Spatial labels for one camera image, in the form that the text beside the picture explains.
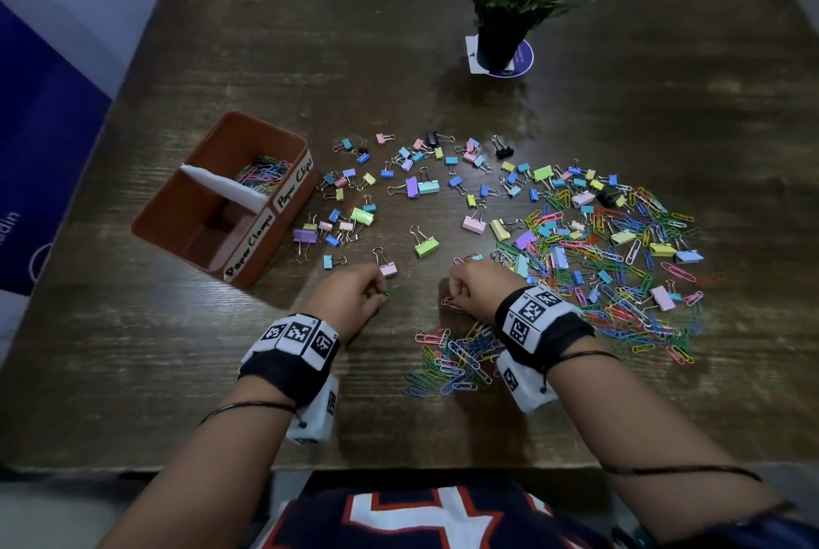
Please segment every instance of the coaster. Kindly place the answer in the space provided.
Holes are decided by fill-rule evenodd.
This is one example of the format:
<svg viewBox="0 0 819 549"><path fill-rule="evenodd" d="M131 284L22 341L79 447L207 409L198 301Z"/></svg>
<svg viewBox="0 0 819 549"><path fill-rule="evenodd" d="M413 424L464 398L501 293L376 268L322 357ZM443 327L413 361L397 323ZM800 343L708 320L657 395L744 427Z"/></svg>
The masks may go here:
<svg viewBox="0 0 819 549"><path fill-rule="evenodd" d="M527 40L523 40L515 51L506 70L490 72L477 63L477 36L466 36L466 54L469 58L469 72L473 75L489 75L496 78L515 78L526 74L535 63L535 52Z"/></svg>

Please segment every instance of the brown box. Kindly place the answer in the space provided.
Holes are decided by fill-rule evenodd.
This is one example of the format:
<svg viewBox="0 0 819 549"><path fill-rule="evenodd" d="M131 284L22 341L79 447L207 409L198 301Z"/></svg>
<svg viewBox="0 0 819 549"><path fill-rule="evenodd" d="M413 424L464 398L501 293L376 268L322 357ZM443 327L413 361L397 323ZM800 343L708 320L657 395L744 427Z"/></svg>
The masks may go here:
<svg viewBox="0 0 819 549"><path fill-rule="evenodd" d="M292 163L261 213L177 170L134 220L131 232L228 284L250 287L319 183L307 141L232 111L185 161L233 179L261 154Z"/></svg>

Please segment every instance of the floor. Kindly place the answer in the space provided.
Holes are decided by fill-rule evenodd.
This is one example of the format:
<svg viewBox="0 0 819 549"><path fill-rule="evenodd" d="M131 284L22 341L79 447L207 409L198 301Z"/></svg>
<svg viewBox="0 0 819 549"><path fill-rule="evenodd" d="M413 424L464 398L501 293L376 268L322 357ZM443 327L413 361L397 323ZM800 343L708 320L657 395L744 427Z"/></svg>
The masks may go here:
<svg viewBox="0 0 819 549"><path fill-rule="evenodd" d="M814 28L819 31L819 0L798 0ZM11 293L0 293L0 365L11 346L26 301ZM774 489L800 506L807 520L819 524L819 465L758 465L754 468ZM566 491L566 473L589 473L589 491ZM596 472L538 472L540 496L558 509L576 515L590 527L608 534L616 522L625 529L634 520L625 506ZM276 512L282 500L301 491L308 475L278 473L271 485L268 511ZM36 477L0 475L0 537L10 546L45 546L56 541L66 549L94 546L138 495L144 483L114 474L82 473ZM577 486L573 477L571 485Z"/></svg>

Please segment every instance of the wooden table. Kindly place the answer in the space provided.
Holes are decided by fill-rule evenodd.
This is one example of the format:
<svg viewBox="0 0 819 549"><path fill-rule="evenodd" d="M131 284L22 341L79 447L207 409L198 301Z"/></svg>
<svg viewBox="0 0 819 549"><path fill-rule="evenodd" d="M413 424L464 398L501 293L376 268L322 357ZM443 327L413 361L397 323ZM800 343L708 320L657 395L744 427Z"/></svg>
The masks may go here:
<svg viewBox="0 0 819 549"><path fill-rule="evenodd" d="M331 152L345 136L370 141L378 171L397 148L375 145L379 131L404 144L431 129L501 134L515 161L577 157L696 215L702 271L726 274L706 290L697 362L631 363L740 458L816 459L819 43L793 0L584 0L530 34L534 67L506 81L468 74L471 33L468 0L160 0L0 375L0 462L162 466L256 336L324 277L319 250L299 265L288 244L244 294L129 233L228 110L303 134L324 170L351 164ZM484 179L460 171L470 191ZM465 203L447 188L412 202L371 192L377 222L337 254L368 261L383 246L400 292L334 365L333 440L287 444L277 464L591 464L559 405L524 416L499 385L401 394L452 258L488 254L492 236L460 229ZM316 196L305 214L332 203ZM532 208L502 198L487 218ZM418 260L411 224L441 249Z"/></svg>

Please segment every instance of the forearm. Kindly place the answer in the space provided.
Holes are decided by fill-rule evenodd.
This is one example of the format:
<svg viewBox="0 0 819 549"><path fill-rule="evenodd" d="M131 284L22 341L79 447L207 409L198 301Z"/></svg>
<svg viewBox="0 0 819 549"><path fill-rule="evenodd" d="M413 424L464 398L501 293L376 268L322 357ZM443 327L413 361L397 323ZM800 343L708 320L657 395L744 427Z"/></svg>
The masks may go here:
<svg viewBox="0 0 819 549"><path fill-rule="evenodd" d="M567 353L605 350L583 337ZM609 465L737 465L703 431L621 362L588 356L552 368L549 383L595 457ZM762 511L780 500L761 482L733 473L609 476L642 524L667 542Z"/></svg>
<svg viewBox="0 0 819 549"><path fill-rule="evenodd" d="M241 378L227 405L291 404L260 378ZM194 433L184 450L128 508L100 547L210 549L239 544L292 416L266 407L231 409Z"/></svg>

